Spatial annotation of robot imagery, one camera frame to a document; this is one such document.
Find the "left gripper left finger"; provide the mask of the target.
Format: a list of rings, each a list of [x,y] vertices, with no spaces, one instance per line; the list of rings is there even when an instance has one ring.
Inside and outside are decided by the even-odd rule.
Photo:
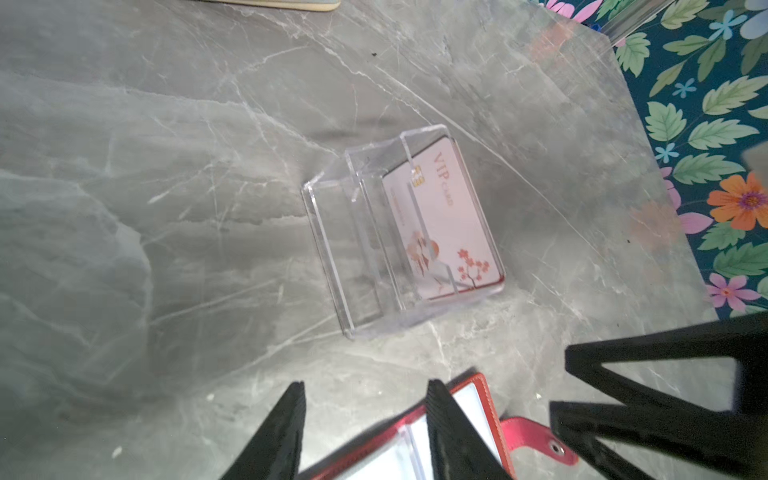
[[[305,417],[305,385],[292,382],[220,479],[296,479]]]

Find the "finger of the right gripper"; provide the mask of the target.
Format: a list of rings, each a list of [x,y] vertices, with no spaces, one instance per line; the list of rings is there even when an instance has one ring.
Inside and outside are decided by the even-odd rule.
[[[704,409],[653,390],[604,367],[606,363],[729,357],[737,363],[734,411],[767,412],[767,313],[714,321],[617,340],[570,345],[565,370],[626,405],[652,405],[702,413]]]
[[[553,434],[607,479],[649,474],[605,439],[676,457],[739,479],[767,477],[767,417],[735,412],[582,402],[552,402]]]

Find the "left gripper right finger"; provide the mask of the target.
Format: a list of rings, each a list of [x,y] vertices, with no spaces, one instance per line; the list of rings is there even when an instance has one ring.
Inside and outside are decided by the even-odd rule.
[[[442,381],[428,382],[425,409],[434,479],[511,479]]]

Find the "red card holder wallet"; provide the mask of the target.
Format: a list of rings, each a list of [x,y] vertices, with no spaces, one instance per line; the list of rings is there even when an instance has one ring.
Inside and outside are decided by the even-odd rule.
[[[551,430],[523,417],[501,420],[486,378],[475,373],[449,387],[454,400],[489,452],[506,473],[514,475],[511,453],[521,447],[573,466],[577,455]],[[326,459],[302,472],[301,479],[430,479],[431,455],[427,414],[420,402],[386,420]]]

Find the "pink floral credit card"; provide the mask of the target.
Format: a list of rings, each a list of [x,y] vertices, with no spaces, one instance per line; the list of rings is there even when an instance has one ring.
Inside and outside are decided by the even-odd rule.
[[[421,298],[504,282],[452,139],[443,136],[414,154],[383,177],[383,187]]]

